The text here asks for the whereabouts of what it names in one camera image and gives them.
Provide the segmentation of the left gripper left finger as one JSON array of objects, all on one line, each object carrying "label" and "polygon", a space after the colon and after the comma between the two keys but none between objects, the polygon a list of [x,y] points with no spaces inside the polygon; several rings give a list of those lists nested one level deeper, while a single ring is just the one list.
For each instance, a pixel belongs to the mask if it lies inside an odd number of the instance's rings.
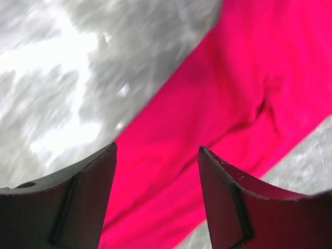
[{"label": "left gripper left finger", "polygon": [[97,248],[117,145],[16,188],[1,189],[1,248]]}]

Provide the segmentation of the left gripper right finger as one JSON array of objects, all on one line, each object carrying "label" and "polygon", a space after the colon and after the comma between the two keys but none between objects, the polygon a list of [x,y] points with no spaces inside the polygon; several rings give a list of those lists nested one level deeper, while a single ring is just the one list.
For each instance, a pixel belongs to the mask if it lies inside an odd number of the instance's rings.
[{"label": "left gripper right finger", "polygon": [[275,187],[206,147],[198,164],[212,248],[331,248],[331,191]]}]

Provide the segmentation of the magenta t-shirt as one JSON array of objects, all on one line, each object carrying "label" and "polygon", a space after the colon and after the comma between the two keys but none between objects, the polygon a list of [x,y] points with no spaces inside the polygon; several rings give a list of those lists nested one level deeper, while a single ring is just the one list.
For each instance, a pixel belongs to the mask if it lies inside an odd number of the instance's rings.
[{"label": "magenta t-shirt", "polygon": [[331,1],[224,1],[116,139],[100,248],[173,248],[205,218],[198,151],[262,176],[331,115]]}]

